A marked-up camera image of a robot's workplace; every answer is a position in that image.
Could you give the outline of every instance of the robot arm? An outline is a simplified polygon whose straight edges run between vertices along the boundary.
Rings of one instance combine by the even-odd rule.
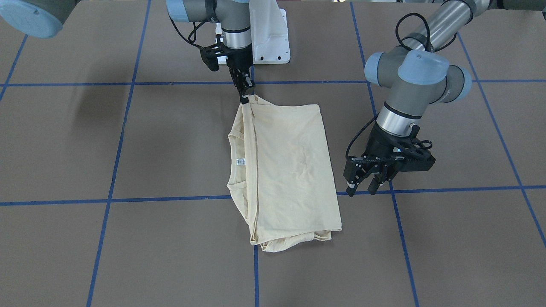
[[[358,185],[374,174],[368,191],[375,194],[398,172],[427,171],[434,165],[430,141],[417,139],[418,123],[429,104],[452,102],[468,94],[472,85],[470,73],[464,68],[434,54],[465,24],[489,8],[542,10],[545,0],[534,1],[447,0],[428,21],[404,38],[396,35],[400,45],[389,53],[375,53],[365,66],[369,82],[390,89],[389,96],[369,135],[366,150],[360,157],[346,154],[343,176],[347,193],[354,195]]]
[[[253,57],[248,3],[249,0],[167,0],[167,11],[175,28],[174,21],[221,23],[223,41],[217,35],[216,44],[195,46],[199,48],[203,62],[213,72],[219,69],[218,57],[226,56],[226,64],[241,103],[248,102],[243,96],[255,86],[249,71]]]

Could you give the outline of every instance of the white mounting bracket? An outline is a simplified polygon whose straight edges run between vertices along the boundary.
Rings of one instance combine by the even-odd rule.
[[[286,64],[290,62],[290,46],[286,11],[275,0],[250,0],[250,27],[254,64]],[[216,24],[216,34],[222,26]],[[218,62],[225,64],[225,56]]]

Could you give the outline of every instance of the blue tape grid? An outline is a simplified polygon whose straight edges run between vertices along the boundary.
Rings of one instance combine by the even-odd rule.
[[[472,60],[470,59],[470,55],[468,54],[468,50],[466,49],[465,43],[462,41],[462,37],[460,33],[457,36],[459,37],[459,41],[461,42],[462,49],[465,52],[466,59],[468,60],[468,63],[470,64],[470,68],[472,69],[472,73],[474,74],[474,78],[476,80],[476,83],[478,84],[479,90],[482,93],[482,97],[484,99],[485,105],[487,106],[487,110],[489,111],[489,115],[491,116],[491,120],[493,121],[493,124],[495,125],[495,129],[497,130],[498,137],[501,139],[502,147],[504,148],[506,156],[508,157],[508,160],[510,161],[510,166],[512,167],[512,171],[514,172],[514,175],[518,181],[518,185],[521,189],[521,194],[523,194],[525,203],[527,204],[529,212],[531,213],[531,216],[533,217],[535,226],[537,227],[538,233],[541,236],[542,243],[544,244],[544,247],[546,247],[546,238],[544,237],[544,232],[542,231],[541,225],[538,222],[537,216],[535,215],[533,206],[531,205],[531,202],[529,201],[529,198],[527,197],[527,192],[525,192],[525,189],[521,182],[521,178],[519,177],[519,174],[518,174],[518,170],[516,169],[514,161],[512,160],[512,156],[510,155],[510,152],[508,151],[508,146],[506,146],[505,139],[502,136],[501,130],[497,124],[497,120],[495,119],[495,115],[493,114],[493,110],[491,109],[491,105],[489,104],[489,100],[487,99],[487,95],[485,94],[485,91],[483,90],[482,82],[480,81],[478,74],[476,73],[474,65],[472,64]]]
[[[420,193],[448,193],[448,192],[479,192],[479,191],[508,191],[508,190],[546,190],[546,185],[533,186],[496,186],[496,187],[460,187],[460,188],[418,188],[410,190],[379,190],[377,194],[420,194]],[[368,191],[356,191],[355,195],[369,195]],[[338,196],[346,196],[347,192],[337,192]],[[66,205],[66,204],[100,204],[115,203],[143,203],[143,202],[175,202],[184,200],[204,199],[231,199],[230,195],[203,195],[203,196],[175,196],[175,197],[140,197],[140,198],[102,198],[102,199],[64,199],[64,200],[31,200],[27,202],[0,202],[0,206],[33,206],[33,205]]]
[[[133,94],[135,86],[141,86],[141,85],[232,85],[231,82],[227,82],[227,81],[226,82],[224,82],[224,81],[136,82],[136,75],[137,75],[137,71],[138,71],[140,54],[141,54],[142,45],[143,45],[143,42],[144,42],[145,33],[146,33],[146,25],[147,25],[147,21],[148,21],[148,15],[149,15],[149,12],[150,12],[150,3],[151,3],[151,0],[148,0],[145,20],[144,20],[144,25],[143,25],[143,30],[142,30],[142,34],[141,34],[141,40],[140,40],[140,44],[139,44],[139,50],[138,50],[138,53],[137,53],[137,57],[136,57],[137,59],[135,61],[135,67],[134,67],[134,71],[133,71],[132,82],[96,82],[96,83],[90,83],[90,82],[89,83],[84,83],[84,82],[82,82],[82,83],[11,84],[10,79],[11,79],[11,77],[13,75],[16,64],[17,64],[17,62],[19,60],[19,57],[21,55],[22,49],[25,46],[25,42],[26,42],[26,40],[28,38],[28,36],[24,36],[24,38],[23,38],[23,40],[21,42],[21,46],[19,47],[19,50],[18,50],[18,52],[17,52],[17,54],[15,56],[14,62],[12,64],[12,66],[11,66],[11,69],[10,69],[10,72],[8,74],[7,79],[6,79],[4,84],[0,84],[0,87],[2,88],[2,91],[0,92],[0,101],[2,100],[7,88],[9,88],[9,87],[130,86],[129,98],[128,98],[128,101],[127,101],[126,112],[125,112],[125,115],[124,115],[124,120],[123,120],[123,125],[122,125],[122,132],[121,132],[121,135],[120,135],[120,141],[119,141],[119,144],[118,144],[118,151],[117,151],[117,155],[116,155],[116,161],[115,161],[115,164],[114,164],[114,171],[112,173],[112,182],[111,182],[111,186],[110,186],[109,196],[108,196],[107,199],[75,199],[75,200],[46,200],[46,201],[30,201],[30,202],[0,202],[0,206],[106,203],[105,214],[104,214],[104,218],[103,218],[103,225],[102,225],[102,230],[101,230],[101,234],[100,234],[100,238],[99,238],[99,245],[98,245],[98,249],[97,249],[97,257],[96,257],[96,261],[95,261],[94,268],[93,268],[93,275],[92,275],[90,290],[89,290],[87,304],[86,304],[87,307],[91,306],[91,301],[92,301],[93,291],[94,291],[94,284],[95,284],[96,277],[97,277],[98,266],[99,266],[99,261],[100,261],[100,254],[101,254],[101,251],[102,251],[102,244],[104,242],[104,234],[105,234],[105,231],[106,231],[106,224],[108,222],[108,214],[109,214],[110,206],[111,206],[112,203],[162,202],[162,201],[177,201],[177,200],[180,201],[180,200],[229,199],[229,198],[231,198],[229,195],[181,196],[181,197],[147,197],[147,198],[112,198],[113,191],[114,191],[115,180],[116,180],[116,175],[117,175],[117,168],[118,168],[120,155],[121,155],[121,149],[122,149],[122,145],[123,145],[123,133],[124,133],[124,129],[125,129],[125,124],[127,122],[127,116],[128,116],[130,103],[131,103],[131,100],[132,100],[132,94]],[[358,25],[357,25],[355,13],[354,13],[353,3],[350,3],[350,6],[351,6],[351,13],[352,13],[352,18],[353,18],[355,33],[356,33],[356,36],[357,36],[358,46],[359,46],[360,55],[361,55],[361,59],[362,59],[362,64],[363,64],[363,68],[364,68],[365,57],[364,57],[362,44],[361,44],[361,41],[360,41],[360,34],[359,34],[359,30],[358,30]],[[511,163],[514,175],[516,176],[516,179],[518,181],[518,186],[395,190],[394,187],[392,186],[392,184],[390,183],[389,184],[390,189],[388,191],[383,190],[383,191],[378,191],[377,192],[377,194],[391,194],[391,197],[393,199],[393,207],[394,207],[394,211],[395,211],[395,214],[396,214],[396,220],[397,220],[397,224],[398,224],[398,228],[399,228],[399,232],[400,232],[400,239],[401,239],[401,243],[402,243],[402,249],[404,251],[404,256],[405,256],[406,265],[407,265],[407,269],[408,269],[408,276],[409,276],[409,279],[410,279],[410,282],[411,282],[412,292],[413,292],[413,296],[414,296],[414,302],[415,302],[416,306],[419,306],[419,301],[418,301],[417,291],[416,291],[416,287],[415,287],[414,280],[413,280],[413,273],[412,273],[412,269],[411,269],[411,263],[410,263],[410,258],[409,258],[408,251],[407,251],[405,237],[404,237],[404,234],[403,234],[400,214],[398,212],[398,206],[397,206],[397,202],[396,202],[396,194],[521,190],[521,192],[522,192],[522,194],[523,194],[523,196],[525,198],[525,202],[526,202],[526,204],[527,204],[527,206],[529,208],[529,211],[530,211],[530,213],[531,213],[531,215],[533,217],[533,220],[535,222],[537,230],[538,230],[538,232],[539,232],[539,234],[540,234],[540,236],[541,236],[541,238],[543,240],[544,246],[546,246],[546,239],[544,237],[544,233],[543,233],[543,231],[541,229],[541,226],[540,226],[540,224],[539,224],[539,222],[538,222],[538,220],[536,218],[535,212],[534,212],[534,210],[532,208],[532,205],[531,205],[531,203],[530,203],[530,201],[529,201],[529,199],[527,197],[527,194],[526,194],[526,190],[546,189],[546,185],[534,185],[534,186],[524,186],[524,185],[522,185],[521,180],[519,178],[519,174],[518,174],[518,172],[517,172],[517,170],[515,168],[514,162],[513,162],[512,158],[511,158],[511,155],[510,155],[510,153],[508,151],[508,148],[506,146],[506,143],[504,141],[502,133],[501,133],[499,127],[498,127],[498,124],[497,124],[497,122],[495,120],[495,117],[494,117],[493,112],[491,110],[491,107],[489,105],[489,101],[488,101],[488,99],[487,99],[487,97],[485,95],[485,92],[484,92],[484,90],[482,88],[482,84],[481,84],[481,83],[485,83],[485,82],[487,82],[487,83],[492,83],[492,82],[546,82],[546,79],[481,80],[477,76],[476,70],[474,69],[474,66],[472,64],[470,56],[469,56],[469,54],[468,54],[468,52],[466,50],[466,47],[464,45],[464,42],[462,41],[462,38],[460,36],[459,36],[459,40],[460,40],[461,45],[463,47],[463,50],[464,50],[464,52],[466,54],[467,60],[468,60],[468,62],[470,64],[470,66],[471,66],[472,72],[474,74],[475,80],[473,80],[473,82],[477,83],[479,88],[480,88],[480,91],[481,91],[482,96],[483,96],[483,98],[485,100],[486,106],[487,106],[488,111],[490,113],[491,119],[493,120],[493,123],[495,125],[496,130],[497,130],[497,134],[501,139],[501,143],[502,143],[502,145],[503,145],[503,147],[505,149],[508,160]],[[266,84],[366,84],[369,95],[370,95],[370,101],[371,101],[373,114],[374,115],[377,114],[375,103],[374,103],[374,100],[373,100],[373,94],[372,94],[371,86],[370,86],[370,83],[368,81],[366,81],[366,80],[257,81],[256,84],[265,84],[265,85]],[[342,196],[342,195],[346,195],[347,193],[346,192],[338,192],[337,194],[339,196]],[[368,193],[368,191],[358,191],[358,192],[356,192],[356,194],[366,195],[366,194],[369,194],[369,193]],[[254,301],[255,301],[255,306],[259,307],[258,246],[254,246]]]
[[[4,84],[2,85],[2,91],[0,92],[0,101],[2,101],[2,98],[4,97],[5,91],[8,89],[9,80],[11,79],[11,76],[13,75],[13,71],[15,70],[15,66],[17,65],[17,61],[19,60],[19,57],[21,56],[21,52],[23,51],[23,47],[25,46],[27,38],[28,38],[28,35],[25,35],[23,37],[23,41],[21,42],[21,46],[19,46],[19,50],[17,51],[17,55],[15,55],[15,59],[13,60],[13,64],[11,64],[11,69],[9,70],[8,77],[6,78]]]
[[[93,293],[94,293],[94,288],[95,288],[95,282],[97,281],[97,273],[98,273],[98,268],[99,268],[100,255],[102,253],[104,235],[106,233],[106,224],[108,223],[108,215],[110,213],[110,205],[112,203],[111,202],[112,195],[114,194],[114,185],[116,184],[117,167],[118,167],[119,162],[120,162],[121,148],[123,146],[123,135],[124,135],[124,132],[125,132],[125,124],[127,123],[127,116],[129,114],[129,108],[131,106],[131,100],[133,98],[133,91],[134,91],[134,88],[135,88],[135,82],[137,80],[136,75],[137,75],[137,72],[138,72],[138,64],[139,64],[139,61],[140,61],[140,54],[142,52],[142,45],[144,43],[144,36],[146,34],[146,25],[148,24],[148,15],[150,13],[150,4],[151,4],[151,0],[148,0],[148,4],[147,4],[147,7],[146,7],[146,15],[144,17],[144,25],[142,27],[142,34],[140,36],[140,43],[139,43],[139,47],[138,47],[138,52],[136,53],[136,58],[137,59],[135,60],[135,67],[134,67],[134,70],[133,70],[133,78],[132,78],[131,87],[130,87],[130,90],[129,90],[129,97],[127,98],[127,106],[125,108],[125,115],[123,117],[123,125],[121,126],[120,141],[119,141],[118,146],[117,146],[116,161],[114,163],[114,170],[112,172],[112,183],[110,184],[110,191],[108,193],[106,208],[104,210],[103,224],[102,224],[102,228],[101,228],[101,231],[100,231],[99,244],[98,244],[98,248],[97,248],[97,257],[95,258],[95,264],[94,264],[94,267],[93,267],[93,274],[92,274],[92,277],[91,277],[91,284],[89,286],[89,294],[87,296],[86,307],[91,307],[91,301],[93,300]]]

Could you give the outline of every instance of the metal cylinder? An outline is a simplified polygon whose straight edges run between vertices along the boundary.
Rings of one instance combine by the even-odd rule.
[[[427,18],[430,28],[430,43],[434,48],[440,48],[453,38],[453,35],[470,21],[470,7],[462,1],[449,1],[442,5],[432,16]],[[421,25],[413,33],[426,37],[426,28]],[[417,39],[411,37],[403,42],[406,46],[415,50],[425,50],[425,46]]]
[[[228,32],[222,29],[224,45],[232,49],[241,49],[252,43],[250,29],[243,32]]]
[[[388,109],[387,105],[383,106],[379,116],[377,117],[377,125],[384,131],[397,137],[407,137],[411,133],[413,125],[417,125],[421,117],[408,118],[407,116],[399,115],[393,110]]]

